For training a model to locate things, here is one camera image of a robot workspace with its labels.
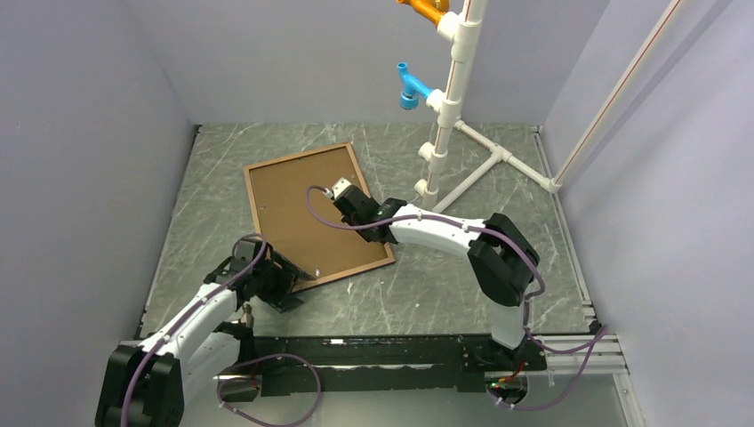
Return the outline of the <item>blue picture frame with photo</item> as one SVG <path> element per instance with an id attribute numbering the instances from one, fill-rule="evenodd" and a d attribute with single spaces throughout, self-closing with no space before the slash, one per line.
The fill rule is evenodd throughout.
<path id="1" fill-rule="evenodd" d="M 332 201 L 308 187 L 331 187 L 340 178 L 364 193 L 369 189 L 352 144 L 344 142 L 262 161 L 244 168 L 254 228 L 273 248 L 313 276 L 300 280 L 303 292 L 395 262 L 387 244 L 367 243 L 356 232 L 319 222 L 308 207 L 329 222 L 341 222 Z"/>

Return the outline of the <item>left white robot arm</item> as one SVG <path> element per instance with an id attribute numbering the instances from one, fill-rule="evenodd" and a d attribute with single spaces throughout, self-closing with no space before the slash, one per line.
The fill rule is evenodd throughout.
<path id="1" fill-rule="evenodd" d="M 176 316 L 110 354 L 95 425 L 179 425 L 189 400 L 214 376 L 225 370 L 242 374 L 264 360 L 253 322 L 230 317 L 253 298 L 280 313 L 293 310 L 302 304 L 294 287 L 313 280 L 262 235 L 241 237 Z"/>

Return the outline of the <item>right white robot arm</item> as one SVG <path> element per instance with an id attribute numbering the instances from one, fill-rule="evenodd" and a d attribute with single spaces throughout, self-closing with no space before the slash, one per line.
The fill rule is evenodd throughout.
<path id="1" fill-rule="evenodd" d="M 508 216 L 462 219 L 397 198 L 379 203 L 344 178 L 322 192 L 341 213 L 340 228 L 354 230 L 367 242 L 425 246 L 466 259 L 494 305 L 492 362 L 511 369 L 523 359 L 529 300 L 545 285 L 540 256 Z"/>

